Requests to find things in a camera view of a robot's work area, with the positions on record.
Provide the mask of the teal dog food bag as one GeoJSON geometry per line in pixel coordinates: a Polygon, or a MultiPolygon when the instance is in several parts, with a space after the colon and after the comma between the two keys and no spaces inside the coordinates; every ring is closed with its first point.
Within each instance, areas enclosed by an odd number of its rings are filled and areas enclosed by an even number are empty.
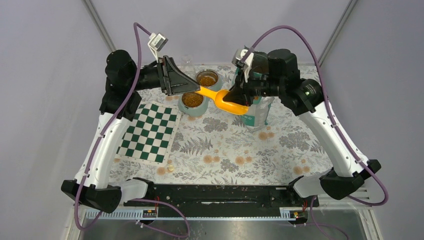
{"type": "MultiPolygon", "coordinates": [[[[268,74],[267,54],[265,52],[255,51],[251,67],[249,72],[250,77],[260,78],[268,74]]],[[[267,117],[274,99],[274,97],[269,96],[256,96],[248,112],[239,117],[249,132],[253,133],[267,127],[267,117]]]]}

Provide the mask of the yellow plastic scoop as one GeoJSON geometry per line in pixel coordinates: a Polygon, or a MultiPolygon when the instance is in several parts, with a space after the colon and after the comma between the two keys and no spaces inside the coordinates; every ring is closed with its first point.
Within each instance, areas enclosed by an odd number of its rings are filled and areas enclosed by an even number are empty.
{"type": "Polygon", "coordinates": [[[229,101],[224,101],[224,97],[229,93],[229,91],[226,89],[213,91],[209,88],[201,86],[198,91],[195,91],[195,93],[201,96],[210,98],[218,109],[226,111],[234,115],[238,115],[238,116],[244,115],[249,110],[248,106],[240,105],[240,104],[229,102],[229,101]]]}

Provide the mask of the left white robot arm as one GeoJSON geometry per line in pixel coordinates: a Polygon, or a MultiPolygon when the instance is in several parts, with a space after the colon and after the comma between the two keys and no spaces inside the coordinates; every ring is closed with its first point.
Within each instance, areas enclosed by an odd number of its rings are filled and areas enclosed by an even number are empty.
{"type": "Polygon", "coordinates": [[[148,206],[155,200],[152,184],[140,178],[110,183],[109,174],[120,142],[142,101],[141,90],[160,89],[168,96],[200,90],[172,57],[160,57],[143,67],[122,49],[106,58],[105,94],[99,108],[97,130],[89,152],[75,177],[64,180],[61,191],[84,205],[112,213],[122,203],[137,199],[148,206]]]}

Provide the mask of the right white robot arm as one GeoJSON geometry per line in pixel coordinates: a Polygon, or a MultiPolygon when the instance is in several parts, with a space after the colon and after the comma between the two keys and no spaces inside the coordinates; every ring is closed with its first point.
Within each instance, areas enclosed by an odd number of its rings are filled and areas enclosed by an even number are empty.
{"type": "Polygon", "coordinates": [[[322,86],[301,77],[295,54],[288,49],[269,53],[240,48],[232,63],[238,71],[234,84],[223,98],[225,103],[250,107],[255,97],[277,97],[313,132],[328,155],[332,168],[319,174],[293,180],[287,201],[301,205],[307,197],[327,194],[335,200],[351,198],[381,168],[357,149],[325,101],[322,86]]]}

